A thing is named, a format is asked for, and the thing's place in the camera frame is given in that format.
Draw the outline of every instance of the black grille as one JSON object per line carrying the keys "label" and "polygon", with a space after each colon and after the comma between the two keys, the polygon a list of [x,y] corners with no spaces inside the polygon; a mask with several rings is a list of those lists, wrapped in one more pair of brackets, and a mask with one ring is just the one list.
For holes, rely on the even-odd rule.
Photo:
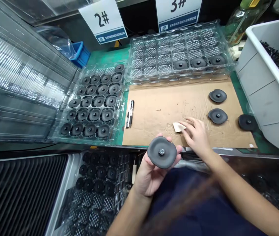
{"label": "black grille", "polygon": [[44,235],[67,160],[0,161],[0,235]]}

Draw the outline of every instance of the cardboard sheet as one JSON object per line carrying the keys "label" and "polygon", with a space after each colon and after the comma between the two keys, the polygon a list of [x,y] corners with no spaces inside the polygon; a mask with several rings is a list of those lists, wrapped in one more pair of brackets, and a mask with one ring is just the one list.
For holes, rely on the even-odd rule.
{"label": "cardboard sheet", "polygon": [[[209,98],[214,89],[221,89],[227,99],[216,104]],[[230,78],[223,81],[174,86],[130,88],[129,100],[134,100],[132,127],[124,129],[123,145],[148,146],[158,133],[171,136],[175,145],[187,146],[182,133],[175,133],[173,122],[194,117],[205,122],[211,147],[257,148],[253,135],[238,126],[243,114]],[[228,120],[214,124],[207,116],[214,108],[224,110]]]}

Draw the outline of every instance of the stacked plastic trays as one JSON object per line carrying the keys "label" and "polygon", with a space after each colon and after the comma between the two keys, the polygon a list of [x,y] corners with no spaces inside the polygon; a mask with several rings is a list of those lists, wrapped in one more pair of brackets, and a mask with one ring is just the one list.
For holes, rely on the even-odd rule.
{"label": "stacked plastic trays", "polygon": [[123,111],[124,62],[86,66],[75,85],[54,139],[109,145]]}
{"label": "stacked plastic trays", "polygon": [[205,74],[229,74],[234,66],[219,21],[214,21],[134,38],[126,79],[132,84],[180,78],[195,81]]}
{"label": "stacked plastic trays", "polygon": [[129,155],[85,153],[61,235],[105,235],[127,197]]}

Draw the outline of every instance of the white plastic container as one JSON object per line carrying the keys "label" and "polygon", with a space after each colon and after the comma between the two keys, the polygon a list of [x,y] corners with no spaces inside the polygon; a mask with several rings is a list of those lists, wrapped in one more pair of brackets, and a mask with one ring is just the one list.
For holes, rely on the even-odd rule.
{"label": "white plastic container", "polygon": [[236,72],[266,139],[279,148],[279,69],[260,41],[279,51],[279,20],[246,30]]}

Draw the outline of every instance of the white sign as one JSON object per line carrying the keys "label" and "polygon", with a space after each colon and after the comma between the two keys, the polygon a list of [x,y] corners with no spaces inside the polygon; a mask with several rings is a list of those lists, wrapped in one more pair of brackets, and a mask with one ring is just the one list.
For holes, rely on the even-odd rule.
{"label": "white sign", "polygon": [[79,9],[79,12],[100,44],[127,38],[115,0],[100,0]]}
{"label": "white sign", "polygon": [[156,0],[159,32],[196,23],[202,0]]}

